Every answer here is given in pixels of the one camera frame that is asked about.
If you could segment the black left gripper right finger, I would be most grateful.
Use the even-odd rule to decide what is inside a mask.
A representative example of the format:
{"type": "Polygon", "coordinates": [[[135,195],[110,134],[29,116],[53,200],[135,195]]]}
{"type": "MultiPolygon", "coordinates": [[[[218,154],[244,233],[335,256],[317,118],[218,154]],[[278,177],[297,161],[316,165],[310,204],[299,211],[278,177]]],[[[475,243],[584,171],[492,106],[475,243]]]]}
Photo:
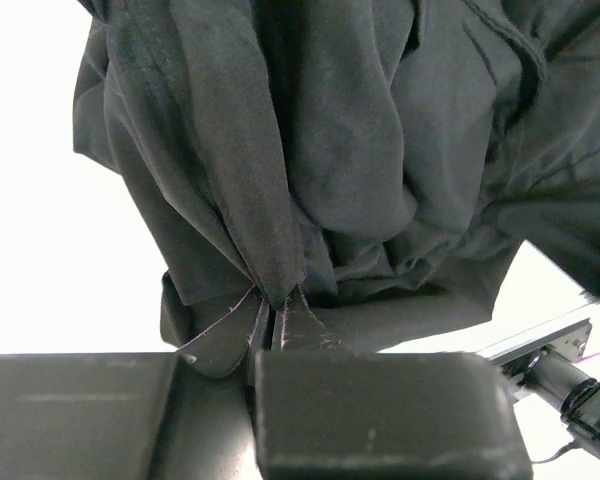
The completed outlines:
{"type": "Polygon", "coordinates": [[[315,316],[303,294],[290,294],[275,313],[272,350],[347,351],[348,348],[315,316]]]}

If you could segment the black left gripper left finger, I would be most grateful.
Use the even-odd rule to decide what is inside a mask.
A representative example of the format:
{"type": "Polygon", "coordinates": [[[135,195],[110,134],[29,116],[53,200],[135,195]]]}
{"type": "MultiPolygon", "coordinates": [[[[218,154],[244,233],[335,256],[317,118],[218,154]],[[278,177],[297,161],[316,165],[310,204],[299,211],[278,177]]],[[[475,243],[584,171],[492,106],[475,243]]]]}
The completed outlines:
{"type": "Polygon", "coordinates": [[[177,349],[177,355],[206,378],[226,378],[267,341],[270,306],[259,292],[246,292],[225,312],[177,349]]]}

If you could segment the black trousers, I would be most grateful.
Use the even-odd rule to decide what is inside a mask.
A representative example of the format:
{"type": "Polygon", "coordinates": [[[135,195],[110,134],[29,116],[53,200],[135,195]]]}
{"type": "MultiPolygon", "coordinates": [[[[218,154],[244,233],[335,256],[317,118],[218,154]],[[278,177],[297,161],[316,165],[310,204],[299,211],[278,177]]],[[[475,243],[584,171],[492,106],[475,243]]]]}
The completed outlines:
{"type": "Polygon", "coordinates": [[[250,289],[475,325],[526,241],[600,299],[600,1],[84,8],[74,148],[166,262],[166,342],[250,289]]]}

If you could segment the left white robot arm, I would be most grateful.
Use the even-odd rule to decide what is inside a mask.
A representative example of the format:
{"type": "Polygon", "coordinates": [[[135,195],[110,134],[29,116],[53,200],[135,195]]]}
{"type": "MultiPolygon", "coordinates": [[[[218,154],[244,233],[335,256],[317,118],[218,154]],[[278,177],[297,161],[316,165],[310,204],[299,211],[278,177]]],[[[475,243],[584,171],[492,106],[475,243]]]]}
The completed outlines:
{"type": "Polygon", "coordinates": [[[192,368],[182,429],[254,451],[267,479],[527,479],[513,412],[547,402],[571,445],[600,460],[600,379],[577,367],[590,325],[573,311],[485,353],[397,354],[480,312],[457,297],[319,311],[255,289],[212,303],[178,348],[192,368]]]}

